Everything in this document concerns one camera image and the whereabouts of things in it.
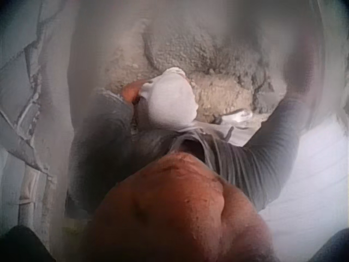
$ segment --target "sleeve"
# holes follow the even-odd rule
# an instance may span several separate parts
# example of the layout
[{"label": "sleeve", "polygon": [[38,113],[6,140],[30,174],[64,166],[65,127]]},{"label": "sleeve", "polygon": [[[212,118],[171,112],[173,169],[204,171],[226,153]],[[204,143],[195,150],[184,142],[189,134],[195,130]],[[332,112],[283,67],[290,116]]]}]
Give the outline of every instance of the sleeve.
[{"label": "sleeve", "polygon": [[258,211],[279,196],[288,180],[308,116],[305,104],[284,99],[245,146],[225,145],[220,164],[225,171],[221,174],[241,189]]},{"label": "sleeve", "polygon": [[130,152],[133,106],[110,91],[98,90],[75,131],[70,150],[69,194],[93,212],[118,182],[117,167]]}]

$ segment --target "gray long-sleeve shirt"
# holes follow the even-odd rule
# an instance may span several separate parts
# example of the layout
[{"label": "gray long-sleeve shirt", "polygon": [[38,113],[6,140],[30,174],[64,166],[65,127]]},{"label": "gray long-sleeve shirt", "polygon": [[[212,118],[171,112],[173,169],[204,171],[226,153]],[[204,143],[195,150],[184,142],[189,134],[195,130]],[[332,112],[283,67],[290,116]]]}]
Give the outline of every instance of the gray long-sleeve shirt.
[{"label": "gray long-sleeve shirt", "polygon": [[243,147],[200,130],[177,133],[151,130],[131,136],[133,106],[109,91],[91,97],[70,153],[69,193],[92,213],[106,193],[147,164],[186,141],[202,147],[203,161],[241,189],[257,210],[275,200],[292,171],[308,108],[284,99]]}]

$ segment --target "white cloth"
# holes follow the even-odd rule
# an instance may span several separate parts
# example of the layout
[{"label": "white cloth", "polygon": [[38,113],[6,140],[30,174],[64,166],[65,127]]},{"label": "white cloth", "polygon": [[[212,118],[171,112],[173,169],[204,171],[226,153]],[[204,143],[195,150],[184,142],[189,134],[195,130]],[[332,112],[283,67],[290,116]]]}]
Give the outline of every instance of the white cloth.
[{"label": "white cloth", "polygon": [[301,138],[289,181],[260,212],[281,261],[308,261],[348,227],[348,154],[348,137],[335,116]]},{"label": "white cloth", "polygon": [[137,124],[140,130],[164,128],[185,131],[195,128],[198,104],[185,72],[173,67],[151,79],[140,90]]},{"label": "white cloth", "polygon": [[246,110],[223,116],[220,125],[195,121],[198,104],[185,72],[177,67],[144,84],[140,97],[136,109],[139,130],[161,128],[185,132],[202,129],[237,146],[243,146],[256,132],[254,129],[239,129],[242,122],[252,117],[252,113]]}]

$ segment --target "wall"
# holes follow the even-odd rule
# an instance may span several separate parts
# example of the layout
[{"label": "wall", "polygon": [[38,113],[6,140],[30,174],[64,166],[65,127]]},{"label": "wall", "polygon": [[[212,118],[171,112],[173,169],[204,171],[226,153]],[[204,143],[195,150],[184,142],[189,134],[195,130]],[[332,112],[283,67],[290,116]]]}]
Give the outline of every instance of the wall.
[{"label": "wall", "polygon": [[73,137],[72,2],[12,1],[0,21],[0,234],[26,225],[48,247],[59,242]]}]

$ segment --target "hand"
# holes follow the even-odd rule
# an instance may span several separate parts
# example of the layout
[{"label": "hand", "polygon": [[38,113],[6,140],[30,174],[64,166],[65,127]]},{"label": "hand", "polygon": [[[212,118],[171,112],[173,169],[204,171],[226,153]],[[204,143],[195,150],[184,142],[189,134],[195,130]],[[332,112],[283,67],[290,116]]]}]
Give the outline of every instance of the hand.
[{"label": "hand", "polygon": [[138,102],[140,89],[147,81],[146,79],[142,79],[126,85],[121,92],[125,101],[136,104]]},{"label": "hand", "polygon": [[315,37],[304,32],[288,58],[284,69],[286,97],[312,105],[320,91],[318,82],[318,48]]}]

